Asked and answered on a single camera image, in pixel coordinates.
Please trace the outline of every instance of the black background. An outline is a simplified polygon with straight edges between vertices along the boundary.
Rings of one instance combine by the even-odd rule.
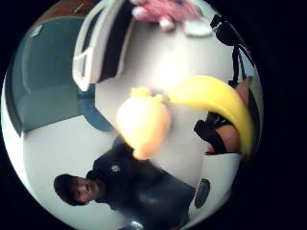
[[[56,2],[1,1],[2,79],[22,36]],[[307,142],[307,35],[303,5],[297,0],[208,2],[232,22],[254,56],[264,91],[265,123],[260,150],[239,174],[233,197],[195,229],[302,228],[306,225],[307,183],[307,151],[303,146]],[[71,229],[30,196],[12,168],[3,139],[1,144],[0,228]]]

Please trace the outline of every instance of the desk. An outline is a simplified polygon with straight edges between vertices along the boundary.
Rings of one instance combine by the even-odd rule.
[[[153,92],[168,88],[195,75],[208,75],[222,81],[232,78],[232,47],[214,35],[188,38],[180,26],[163,33],[158,26],[134,24],[121,75],[96,84],[95,105],[116,127],[116,112],[129,97],[132,87],[145,86]],[[170,104],[170,131],[153,161],[168,173],[196,186],[205,143],[193,131],[207,111]]]

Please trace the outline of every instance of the plush toy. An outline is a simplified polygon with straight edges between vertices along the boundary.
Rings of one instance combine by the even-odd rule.
[[[174,22],[183,26],[190,36],[212,34],[209,22],[202,16],[201,10],[187,0],[130,0],[136,5],[132,15],[138,21],[158,22],[162,31],[168,32],[175,27]]]
[[[116,122],[127,144],[134,148],[134,158],[146,160],[163,142],[171,118],[161,95],[152,97],[147,88],[132,88],[130,98],[117,111]]]

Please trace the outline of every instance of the banana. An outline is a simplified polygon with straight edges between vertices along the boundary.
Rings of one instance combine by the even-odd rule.
[[[171,104],[216,112],[238,130],[242,152],[249,155],[253,145],[253,123],[239,94],[225,82],[207,76],[195,76],[167,92]]]

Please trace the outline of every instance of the man's hair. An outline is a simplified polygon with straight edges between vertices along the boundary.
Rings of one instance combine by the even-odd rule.
[[[61,174],[55,178],[54,188],[58,196],[66,203],[76,206],[76,205],[84,205],[84,203],[80,203],[74,199],[74,194],[72,191],[73,179],[77,176],[73,176],[70,174]]]

